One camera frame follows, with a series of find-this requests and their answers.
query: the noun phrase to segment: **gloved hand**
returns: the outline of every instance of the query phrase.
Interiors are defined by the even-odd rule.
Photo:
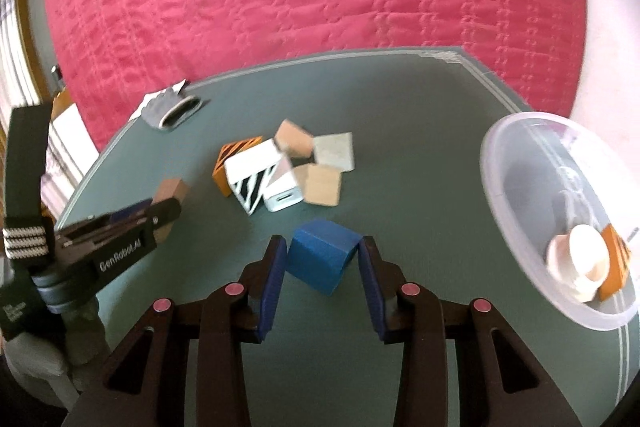
[[[110,350],[94,297],[82,308],[62,314],[65,346],[31,333],[4,342],[7,365],[15,380],[34,398],[70,410],[78,392],[96,378]]]

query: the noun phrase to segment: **white block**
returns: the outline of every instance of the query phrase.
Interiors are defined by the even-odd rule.
[[[273,140],[267,140],[225,161],[226,181],[250,216],[260,203],[281,158]]]
[[[314,157],[318,165],[334,167],[340,172],[353,171],[353,137],[350,132],[314,138]]]
[[[291,162],[286,155],[282,159],[265,187],[262,197],[267,210],[277,212],[287,208],[292,204],[302,201],[302,190],[298,185],[296,176],[293,174]]]

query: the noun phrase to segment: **striped curtain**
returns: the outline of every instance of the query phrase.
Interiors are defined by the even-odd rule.
[[[13,107],[36,105],[44,99],[50,99],[50,94],[38,92],[27,67],[15,0],[0,0],[0,126],[4,132],[8,129]],[[41,195],[42,202],[54,217],[62,213],[81,179],[82,172],[50,125]]]

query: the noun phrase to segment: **black and white striped block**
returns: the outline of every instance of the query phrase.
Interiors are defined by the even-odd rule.
[[[250,216],[260,203],[264,188],[269,184],[281,157],[282,154],[271,139],[225,161],[229,187]]]
[[[13,261],[32,259],[49,254],[47,232],[44,227],[15,227],[2,229],[4,253]]]

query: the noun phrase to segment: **translucent plastic container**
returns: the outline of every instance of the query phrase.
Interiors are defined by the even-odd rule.
[[[592,330],[634,317],[640,244],[640,188],[620,158],[581,125],[542,112],[509,115],[482,142],[484,192],[514,258],[533,285],[564,315]],[[632,251],[625,286],[606,301],[580,303],[545,266],[553,237],[575,225],[609,223]]]

